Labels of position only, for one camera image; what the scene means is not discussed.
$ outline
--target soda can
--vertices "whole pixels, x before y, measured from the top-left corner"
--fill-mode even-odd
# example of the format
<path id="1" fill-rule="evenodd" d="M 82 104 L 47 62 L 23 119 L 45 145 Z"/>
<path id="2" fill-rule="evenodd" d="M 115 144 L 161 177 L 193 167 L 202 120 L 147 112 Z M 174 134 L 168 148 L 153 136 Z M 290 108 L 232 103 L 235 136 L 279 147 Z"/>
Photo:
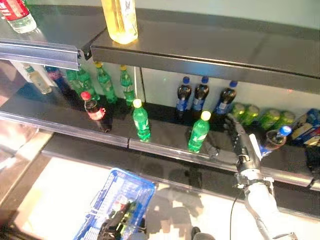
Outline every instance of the soda can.
<path id="1" fill-rule="evenodd" d="M 280 112 L 276 109 L 269 109 L 260 119 L 260 126 L 264 130 L 271 128 L 280 119 Z"/>
<path id="2" fill-rule="evenodd" d="M 241 116 L 245 113 L 245 106 L 243 106 L 241 103 L 235 103 L 233 105 L 233 108 L 231 110 L 231 114 L 236 118 L 240 119 Z"/>
<path id="3" fill-rule="evenodd" d="M 279 129 L 282 126 L 290 126 L 295 121 L 296 116 L 290 111 L 283 111 L 280 119 L 272 126 L 272 129 Z"/>
<path id="4" fill-rule="evenodd" d="M 249 105 L 241 117 L 241 124 L 249 126 L 259 115 L 260 109 L 255 105 Z"/>

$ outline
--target blue basket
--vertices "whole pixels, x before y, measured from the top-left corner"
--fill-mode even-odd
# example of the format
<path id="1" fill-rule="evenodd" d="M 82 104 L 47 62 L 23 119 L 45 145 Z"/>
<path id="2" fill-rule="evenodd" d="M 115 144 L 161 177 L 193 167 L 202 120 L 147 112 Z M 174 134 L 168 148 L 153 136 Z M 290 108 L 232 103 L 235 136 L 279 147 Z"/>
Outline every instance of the blue basket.
<path id="1" fill-rule="evenodd" d="M 155 185 L 139 176 L 112 168 L 109 177 L 91 203 L 91 211 L 74 240 L 96 240 L 102 224 L 109 214 L 118 211 L 122 204 L 135 202 L 132 217 L 128 219 L 121 240 L 126 240 L 138 231 L 149 201 L 155 192 Z"/>

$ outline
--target display shelf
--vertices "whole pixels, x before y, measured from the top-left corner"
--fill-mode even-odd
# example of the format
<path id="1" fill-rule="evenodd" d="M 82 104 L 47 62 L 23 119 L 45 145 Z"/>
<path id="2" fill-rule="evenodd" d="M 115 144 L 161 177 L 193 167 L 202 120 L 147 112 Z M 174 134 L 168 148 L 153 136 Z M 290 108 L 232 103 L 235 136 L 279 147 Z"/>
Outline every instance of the display shelf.
<path id="1" fill-rule="evenodd" d="M 103 96 L 101 103 L 107 106 Z M 150 142 L 139 141 L 132 119 L 132 109 L 126 106 L 123 99 L 107 108 L 112 129 L 103 133 L 97 123 L 89 119 L 83 102 L 76 95 L 65 98 L 55 87 L 52 93 L 42 95 L 32 83 L 27 83 L 0 108 L 0 118 L 229 172 L 236 171 L 237 158 L 233 153 L 230 138 L 224 132 L 214 130 L 215 124 L 211 124 L 212 130 L 200 153 L 192 153 L 187 148 L 193 125 L 189 112 L 183 123 L 177 123 L 174 107 L 152 103 L 146 103 L 144 107 L 149 115 Z M 216 147 L 219 154 L 210 154 L 207 146 Z M 304 187 L 313 179 L 306 166 L 304 148 L 290 145 L 285 145 L 264 158 L 262 172 L 279 182 Z"/>
<path id="2" fill-rule="evenodd" d="M 0 21 L 0 59 L 78 69 L 78 51 L 91 57 L 91 42 L 106 28 L 101 7 L 29 5 L 37 28 L 16 33 Z"/>
<path id="3" fill-rule="evenodd" d="M 163 10 L 136 14 L 138 39 L 121 45 L 105 31 L 92 43 L 93 60 L 320 94 L 315 29 Z"/>

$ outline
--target yellow bottle cap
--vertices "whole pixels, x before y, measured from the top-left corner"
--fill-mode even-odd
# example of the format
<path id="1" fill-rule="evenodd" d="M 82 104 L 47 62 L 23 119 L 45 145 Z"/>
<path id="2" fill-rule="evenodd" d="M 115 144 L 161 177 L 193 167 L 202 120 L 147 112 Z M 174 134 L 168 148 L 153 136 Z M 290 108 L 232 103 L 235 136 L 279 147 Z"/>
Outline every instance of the yellow bottle cap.
<path id="1" fill-rule="evenodd" d="M 137 98 L 135 100 L 133 100 L 133 106 L 138 109 L 142 106 L 142 102 L 141 102 L 141 99 Z"/>
<path id="2" fill-rule="evenodd" d="M 127 66 L 126 66 L 126 65 L 120 65 L 120 70 L 121 70 L 121 71 L 127 70 Z"/>
<path id="3" fill-rule="evenodd" d="M 95 66 L 97 68 L 101 68 L 102 67 L 102 62 L 100 62 L 100 61 L 95 61 L 94 64 L 95 64 Z"/>
<path id="4" fill-rule="evenodd" d="M 201 119 L 203 121 L 208 121 L 210 119 L 210 117 L 211 117 L 211 113 L 209 111 L 203 111 L 201 113 Z"/>

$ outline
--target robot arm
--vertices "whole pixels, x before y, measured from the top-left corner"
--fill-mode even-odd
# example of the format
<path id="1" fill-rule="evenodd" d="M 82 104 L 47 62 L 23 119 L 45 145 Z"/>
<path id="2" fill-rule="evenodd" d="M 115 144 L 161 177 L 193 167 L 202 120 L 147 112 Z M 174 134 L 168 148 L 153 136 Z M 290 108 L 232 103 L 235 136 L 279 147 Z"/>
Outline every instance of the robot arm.
<path id="1" fill-rule="evenodd" d="M 282 221 L 273 192 L 273 179 L 262 176 L 260 158 L 250 137 L 231 114 L 227 115 L 225 128 L 238 156 L 238 173 L 235 174 L 237 187 L 244 190 L 245 206 L 254 217 L 259 231 L 267 240 L 297 240 Z"/>

